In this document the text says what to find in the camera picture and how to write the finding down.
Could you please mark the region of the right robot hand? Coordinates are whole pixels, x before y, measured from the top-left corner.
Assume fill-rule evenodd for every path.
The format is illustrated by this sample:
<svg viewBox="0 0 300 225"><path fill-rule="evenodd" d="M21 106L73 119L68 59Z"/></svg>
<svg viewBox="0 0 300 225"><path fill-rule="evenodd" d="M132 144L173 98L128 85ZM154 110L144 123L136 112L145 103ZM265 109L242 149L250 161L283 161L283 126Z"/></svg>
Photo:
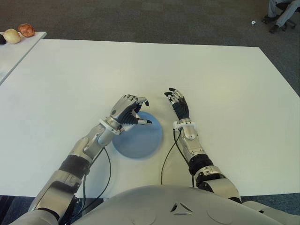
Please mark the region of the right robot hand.
<svg viewBox="0 0 300 225"><path fill-rule="evenodd" d="M187 102L179 90L175 88L169 88L169 91L165 92L164 95L171 103L178 120L190 119Z"/></svg>

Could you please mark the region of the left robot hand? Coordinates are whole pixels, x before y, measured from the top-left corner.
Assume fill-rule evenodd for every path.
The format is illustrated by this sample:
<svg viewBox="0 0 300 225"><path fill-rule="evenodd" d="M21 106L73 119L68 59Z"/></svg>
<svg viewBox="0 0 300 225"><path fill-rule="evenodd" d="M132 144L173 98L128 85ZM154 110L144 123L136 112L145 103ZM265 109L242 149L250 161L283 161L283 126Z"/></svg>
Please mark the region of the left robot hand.
<svg viewBox="0 0 300 225"><path fill-rule="evenodd" d="M136 97L134 95L124 95L114 105L110 112L110 117L121 125L148 125L152 124L151 120L141 119L137 117L143 103L149 106L149 102L145 97Z"/></svg>

